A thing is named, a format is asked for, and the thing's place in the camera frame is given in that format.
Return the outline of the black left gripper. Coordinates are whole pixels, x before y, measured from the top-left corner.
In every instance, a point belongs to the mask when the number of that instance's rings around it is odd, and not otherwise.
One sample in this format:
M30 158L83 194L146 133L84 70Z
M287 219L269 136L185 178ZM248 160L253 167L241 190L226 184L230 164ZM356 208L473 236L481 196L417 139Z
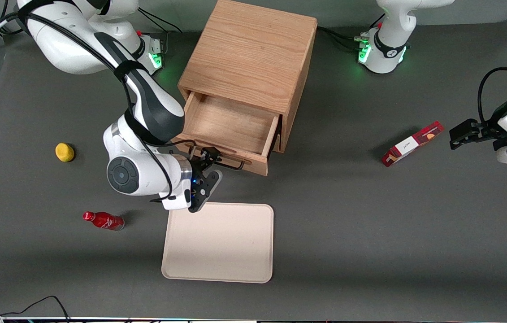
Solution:
M478 142L494 140L495 151L507 146L507 135L496 123L489 126L486 123L478 123L476 119L466 119L450 129L450 149L452 150L475 140Z

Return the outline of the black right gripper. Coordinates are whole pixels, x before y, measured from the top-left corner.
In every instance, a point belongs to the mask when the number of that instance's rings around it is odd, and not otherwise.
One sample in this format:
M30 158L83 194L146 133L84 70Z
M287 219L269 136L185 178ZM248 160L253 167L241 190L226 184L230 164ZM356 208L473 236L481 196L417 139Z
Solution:
M191 159L191 205L190 213L196 213L202 209L211 196L208 176L205 171L213 164L221 161L221 153L215 147L203 147L200 159Z

